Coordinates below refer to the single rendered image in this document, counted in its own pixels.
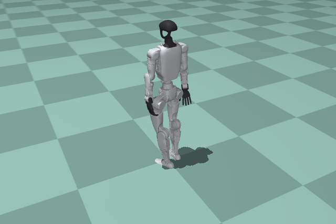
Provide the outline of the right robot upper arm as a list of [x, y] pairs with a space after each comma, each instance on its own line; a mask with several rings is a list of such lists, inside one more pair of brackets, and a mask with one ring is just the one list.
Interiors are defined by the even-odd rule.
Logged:
[[179, 42], [179, 44], [182, 47], [182, 57], [181, 57], [181, 68], [180, 72], [183, 72], [187, 69], [187, 51], [188, 51], [188, 46], [182, 42]]

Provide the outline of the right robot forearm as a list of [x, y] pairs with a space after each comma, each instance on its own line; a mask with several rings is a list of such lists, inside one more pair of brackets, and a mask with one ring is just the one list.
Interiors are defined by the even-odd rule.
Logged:
[[185, 71], [180, 72], [180, 75], [181, 75], [181, 84], [182, 84], [182, 87], [183, 87], [183, 89], [187, 89], [188, 68]]

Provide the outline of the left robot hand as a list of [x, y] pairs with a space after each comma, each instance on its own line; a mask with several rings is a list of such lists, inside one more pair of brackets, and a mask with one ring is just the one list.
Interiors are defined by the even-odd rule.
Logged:
[[158, 114], [155, 114], [155, 113], [154, 113], [153, 106], [152, 106], [152, 103], [153, 103], [152, 98], [150, 97], [150, 98], [148, 99], [148, 101], [149, 101], [149, 102], [146, 102], [146, 101], [145, 101], [146, 104], [147, 104], [148, 111], [149, 111], [152, 115], [154, 115], [154, 116], [158, 116]]

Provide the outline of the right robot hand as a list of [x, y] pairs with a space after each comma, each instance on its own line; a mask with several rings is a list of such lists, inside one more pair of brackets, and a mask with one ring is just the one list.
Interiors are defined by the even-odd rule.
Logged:
[[[182, 85], [181, 85], [181, 87], [182, 87]], [[189, 105], [189, 100], [190, 100], [190, 103], [192, 103], [192, 102], [191, 102], [190, 93], [188, 91], [188, 84], [187, 84], [187, 89], [183, 89], [183, 87], [182, 87], [182, 90], [183, 90], [183, 96], [182, 96], [182, 98], [183, 98], [183, 105], [184, 105], [184, 99], [185, 99], [185, 105], [186, 105], [186, 98], [187, 98], [187, 103]], [[189, 100], [188, 100], [188, 97], [189, 97]], [[181, 99], [179, 99], [179, 101], [180, 100]]]

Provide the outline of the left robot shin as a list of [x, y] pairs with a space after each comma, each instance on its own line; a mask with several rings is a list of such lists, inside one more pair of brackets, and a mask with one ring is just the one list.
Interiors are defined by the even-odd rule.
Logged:
[[170, 139], [169, 138], [166, 139], [166, 135], [162, 131], [159, 131], [158, 134], [156, 134], [156, 137], [160, 151], [162, 152], [164, 163], [168, 164], [170, 162], [170, 155], [169, 155]]

